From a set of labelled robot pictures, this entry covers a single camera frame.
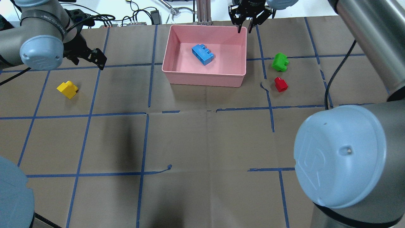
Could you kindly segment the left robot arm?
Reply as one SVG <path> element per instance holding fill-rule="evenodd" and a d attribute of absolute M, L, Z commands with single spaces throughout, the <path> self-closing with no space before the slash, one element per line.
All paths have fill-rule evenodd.
<path fill-rule="evenodd" d="M 21 8 L 19 27 L 1 31 L 1 69 L 26 65 L 38 71 L 59 68 L 63 59 L 78 65 L 80 59 L 101 70 L 107 58 L 102 50 L 90 49 L 74 22 L 57 0 L 16 0 Z"/>

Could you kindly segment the blue robot base cap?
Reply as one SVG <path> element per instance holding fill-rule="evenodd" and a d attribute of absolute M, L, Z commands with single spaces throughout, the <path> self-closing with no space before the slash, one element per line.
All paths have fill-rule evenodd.
<path fill-rule="evenodd" d="M 0 158 L 0 227 L 30 228 L 34 218 L 34 194 L 28 178 L 10 160 Z"/>

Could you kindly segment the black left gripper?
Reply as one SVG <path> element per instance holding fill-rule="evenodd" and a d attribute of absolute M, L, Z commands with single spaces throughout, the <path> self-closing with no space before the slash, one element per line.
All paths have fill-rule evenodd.
<path fill-rule="evenodd" d="M 84 59 L 95 64 L 101 71 L 105 68 L 107 57 L 99 48 L 91 50 L 86 43 L 85 38 L 81 34 L 84 26 L 94 26 L 94 19 L 89 18 L 91 15 L 84 13 L 80 9 L 65 10 L 69 17 L 69 22 L 65 26 L 68 30 L 71 26 L 81 22 L 78 26 L 67 32 L 64 39 L 64 57 L 72 61 L 75 65 L 79 64 L 79 59 Z"/>

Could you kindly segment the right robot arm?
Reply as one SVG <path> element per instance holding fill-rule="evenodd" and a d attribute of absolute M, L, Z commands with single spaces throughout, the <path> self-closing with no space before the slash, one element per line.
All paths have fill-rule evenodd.
<path fill-rule="evenodd" d="M 396 0 L 330 0 L 389 90 L 385 103 L 308 117 L 295 172 L 314 204 L 312 228 L 391 228 L 404 217 L 404 9 Z"/>

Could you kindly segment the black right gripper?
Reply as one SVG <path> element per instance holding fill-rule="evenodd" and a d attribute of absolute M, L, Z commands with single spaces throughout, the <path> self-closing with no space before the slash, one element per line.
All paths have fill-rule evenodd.
<path fill-rule="evenodd" d="M 265 0 L 233 0 L 228 6 L 228 14 L 232 23 L 237 23 L 240 34 L 242 25 L 251 18 L 248 27 L 250 34 L 257 23 L 264 23 L 269 17 L 275 16 L 276 9 L 266 5 Z"/>

